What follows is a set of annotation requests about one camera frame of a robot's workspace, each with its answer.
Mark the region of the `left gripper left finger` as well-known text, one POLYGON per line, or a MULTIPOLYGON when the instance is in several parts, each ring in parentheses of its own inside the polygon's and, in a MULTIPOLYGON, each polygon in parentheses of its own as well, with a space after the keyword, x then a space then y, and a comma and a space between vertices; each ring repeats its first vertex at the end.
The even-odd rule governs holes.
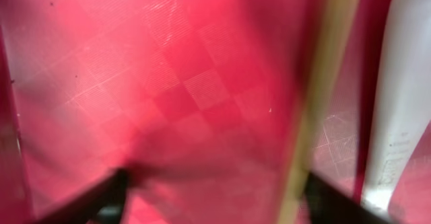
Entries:
POLYGON ((129 187, 129 173, 123 168, 76 196, 67 204, 34 220, 33 224, 120 224, 129 187))

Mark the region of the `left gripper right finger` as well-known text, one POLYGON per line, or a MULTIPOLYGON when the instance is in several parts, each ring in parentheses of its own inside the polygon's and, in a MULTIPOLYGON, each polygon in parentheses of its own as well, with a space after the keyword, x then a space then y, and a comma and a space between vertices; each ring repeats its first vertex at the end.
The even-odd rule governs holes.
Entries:
POLYGON ((361 207, 314 173, 309 173, 303 193, 312 224, 390 224, 361 207))

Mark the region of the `wooden chopstick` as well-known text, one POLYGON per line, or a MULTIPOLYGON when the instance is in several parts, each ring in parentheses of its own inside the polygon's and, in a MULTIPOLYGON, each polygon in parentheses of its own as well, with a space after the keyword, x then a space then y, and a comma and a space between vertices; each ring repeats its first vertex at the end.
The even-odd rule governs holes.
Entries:
POLYGON ((295 141, 288 149, 280 180, 275 224, 293 223, 310 172, 314 136, 325 115, 343 60, 359 0, 326 0, 310 64, 310 75, 301 102, 295 141))

